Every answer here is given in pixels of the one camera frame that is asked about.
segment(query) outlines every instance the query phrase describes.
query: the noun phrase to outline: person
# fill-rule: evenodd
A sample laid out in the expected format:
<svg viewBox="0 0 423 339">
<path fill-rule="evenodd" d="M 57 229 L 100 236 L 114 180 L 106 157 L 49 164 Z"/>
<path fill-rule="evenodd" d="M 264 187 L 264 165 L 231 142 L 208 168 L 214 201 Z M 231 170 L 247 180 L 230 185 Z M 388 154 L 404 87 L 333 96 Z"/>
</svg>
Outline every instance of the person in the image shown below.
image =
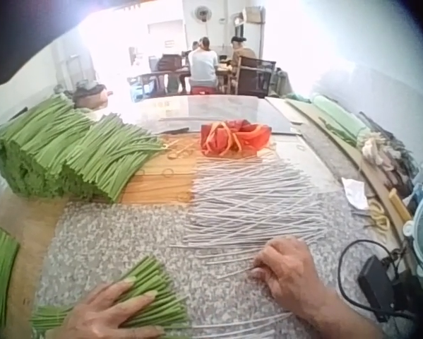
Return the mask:
<svg viewBox="0 0 423 339">
<path fill-rule="evenodd" d="M 191 77 L 189 84 L 192 87 L 216 88 L 218 78 L 218 54 L 210 49 L 210 40 L 203 37 L 199 40 L 199 48 L 189 53 Z"/>
<path fill-rule="evenodd" d="M 239 57 L 246 57 L 256 59 L 255 52 L 244 46 L 244 42 L 247 41 L 245 37 L 233 37 L 232 38 L 232 48 L 233 56 L 230 61 L 230 65 L 235 69 L 238 67 Z"/>
<path fill-rule="evenodd" d="M 351 309 L 337 292 L 320 280 L 305 242 L 294 237 L 269 241 L 254 259 L 250 276 L 266 284 L 274 300 L 285 310 L 311 324 L 324 338 L 377 339 L 381 329 Z M 148 306 L 155 292 L 114 304 L 134 280 L 104 285 L 77 304 L 62 326 L 47 339 L 158 338 L 162 328 L 119 328 L 131 315 Z"/>
<path fill-rule="evenodd" d="M 198 49 L 198 41 L 194 41 L 193 43 L 192 43 L 192 48 L 191 48 L 191 50 L 190 51 L 188 51 L 187 53 L 186 53 L 186 66 L 189 68 L 189 54 L 192 52 L 192 51 L 195 51 L 196 49 Z M 189 76 L 191 76 L 191 73 L 188 73 L 188 74 L 182 74 L 182 75 L 180 75 L 180 77 L 179 77 L 179 81 L 180 81 L 180 84 L 181 84 L 181 92 L 182 93 L 186 93 L 186 77 L 189 77 Z"/>
</svg>

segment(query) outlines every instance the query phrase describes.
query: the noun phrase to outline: fingernail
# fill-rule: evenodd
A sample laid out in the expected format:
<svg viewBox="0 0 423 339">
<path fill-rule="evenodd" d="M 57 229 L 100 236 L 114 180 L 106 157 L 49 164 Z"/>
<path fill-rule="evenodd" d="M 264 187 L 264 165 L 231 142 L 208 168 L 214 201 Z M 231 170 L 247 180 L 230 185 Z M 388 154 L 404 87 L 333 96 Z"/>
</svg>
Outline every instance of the fingernail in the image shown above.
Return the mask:
<svg viewBox="0 0 423 339">
<path fill-rule="evenodd" d="M 127 277 L 124 279 L 125 283 L 134 284 L 136 282 L 136 277 Z"/>
<path fill-rule="evenodd" d="M 254 268 L 249 272 L 249 275 L 253 279 L 261 279 L 263 277 L 263 273 L 261 272 L 260 268 Z"/>
<path fill-rule="evenodd" d="M 161 326 L 155 326 L 155 329 L 162 335 L 164 334 L 164 329 Z"/>
<path fill-rule="evenodd" d="M 157 296 L 157 290 L 148 291 L 144 295 L 146 295 L 147 297 L 156 297 Z"/>
</svg>

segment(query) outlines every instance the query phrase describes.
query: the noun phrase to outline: right hand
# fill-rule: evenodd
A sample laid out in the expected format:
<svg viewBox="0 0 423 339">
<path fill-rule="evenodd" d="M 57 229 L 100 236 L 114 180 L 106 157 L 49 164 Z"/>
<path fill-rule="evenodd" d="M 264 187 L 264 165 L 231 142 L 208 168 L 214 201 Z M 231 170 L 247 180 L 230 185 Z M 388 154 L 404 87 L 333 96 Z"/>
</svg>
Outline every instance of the right hand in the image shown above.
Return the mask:
<svg viewBox="0 0 423 339">
<path fill-rule="evenodd" d="M 256 255 L 251 276 L 266 283 L 280 306 L 306 321 L 336 297 L 319 279 L 308 246 L 295 237 L 270 240 Z"/>
</svg>

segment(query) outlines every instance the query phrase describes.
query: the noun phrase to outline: paper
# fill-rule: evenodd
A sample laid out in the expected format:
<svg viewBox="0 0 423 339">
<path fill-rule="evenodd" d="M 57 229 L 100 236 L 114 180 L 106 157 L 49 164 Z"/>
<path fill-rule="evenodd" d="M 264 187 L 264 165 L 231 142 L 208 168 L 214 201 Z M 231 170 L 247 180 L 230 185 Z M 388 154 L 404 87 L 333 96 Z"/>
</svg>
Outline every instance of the paper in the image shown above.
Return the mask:
<svg viewBox="0 0 423 339">
<path fill-rule="evenodd" d="M 353 179 L 341 178 L 345 187 L 346 199 L 358 210 L 368 210 L 368 200 L 365 196 L 365 183 Z"/>
</svg>

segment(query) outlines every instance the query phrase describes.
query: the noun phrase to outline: white shirt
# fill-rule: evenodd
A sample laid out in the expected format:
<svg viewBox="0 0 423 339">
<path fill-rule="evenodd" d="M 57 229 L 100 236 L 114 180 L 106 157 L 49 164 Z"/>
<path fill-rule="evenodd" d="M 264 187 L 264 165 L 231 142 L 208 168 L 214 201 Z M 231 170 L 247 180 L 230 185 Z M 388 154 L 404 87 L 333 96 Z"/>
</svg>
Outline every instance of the white shirt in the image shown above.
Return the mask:
<svg viewBox="0 0 423 339">
<path fill-rule="evenodd" d="M 196 49 L 188 55 L 192 81 L 215 81 L 218 54 L 214 51 Z"/>
</svg>

